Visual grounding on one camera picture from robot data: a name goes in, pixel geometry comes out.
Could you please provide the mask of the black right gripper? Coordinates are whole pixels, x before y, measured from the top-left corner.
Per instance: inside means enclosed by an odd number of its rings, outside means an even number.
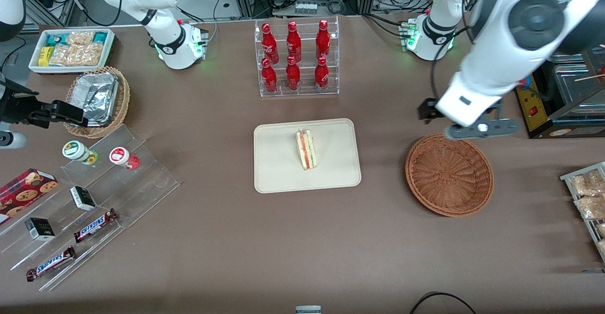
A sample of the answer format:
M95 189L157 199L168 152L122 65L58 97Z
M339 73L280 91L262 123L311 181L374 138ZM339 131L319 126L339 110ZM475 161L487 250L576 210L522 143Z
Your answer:
M39 92L11 80L1 81L1 91L0 120L4 123L23 123L48 129L53 117L58 122L88 127L88 119L84 117L84 111L69 103L54 100L51 116L50 112L39 112L44 105L47 105L37 100Z

